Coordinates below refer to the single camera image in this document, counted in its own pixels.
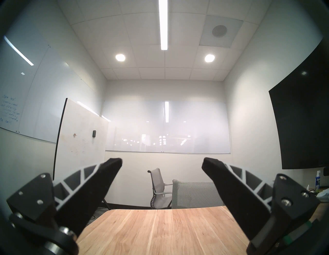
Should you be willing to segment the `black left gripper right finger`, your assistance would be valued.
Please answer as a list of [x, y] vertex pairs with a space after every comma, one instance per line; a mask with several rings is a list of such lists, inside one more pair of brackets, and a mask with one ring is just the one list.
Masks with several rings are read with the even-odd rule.
[[316, 254], [319, 200], [298, 182], [277, 174], [273, 185], [248, 170], [204, 158], [202, 170], [249, 239], [248, 255]]

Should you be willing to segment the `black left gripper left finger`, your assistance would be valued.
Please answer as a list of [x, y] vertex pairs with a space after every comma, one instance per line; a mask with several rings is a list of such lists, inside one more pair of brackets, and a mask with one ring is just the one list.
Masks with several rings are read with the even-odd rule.
[[55, 182], [42, 173], [17, 188], [7, 198], [7, 255], [78, 255], [77, 239], [121, 167], [121, 158], [110, 158]]

